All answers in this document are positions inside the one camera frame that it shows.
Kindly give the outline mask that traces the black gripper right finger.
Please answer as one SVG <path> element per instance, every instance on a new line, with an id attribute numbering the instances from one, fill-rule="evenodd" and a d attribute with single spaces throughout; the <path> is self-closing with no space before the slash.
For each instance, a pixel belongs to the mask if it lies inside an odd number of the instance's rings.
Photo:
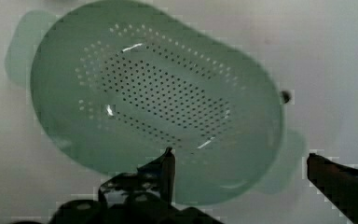
<path id="1" fill-rule="evenodd" d="M 310 153 L 308 180 L 353 224 L 358 224 L 358 169 Z"/>

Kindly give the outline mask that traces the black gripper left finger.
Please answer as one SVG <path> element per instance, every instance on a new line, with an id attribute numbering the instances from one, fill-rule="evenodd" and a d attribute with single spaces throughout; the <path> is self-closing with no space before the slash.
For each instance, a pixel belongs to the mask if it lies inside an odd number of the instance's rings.
<path id="1" fill-rule="evenodd" d="M 159 157 L 101 184 L 96 200 L 73 200 L 61 205 L 52 218 L 10 224 L 224 224 L 196 207 L 172 205 L 175 157 L 167 147 Z"/>

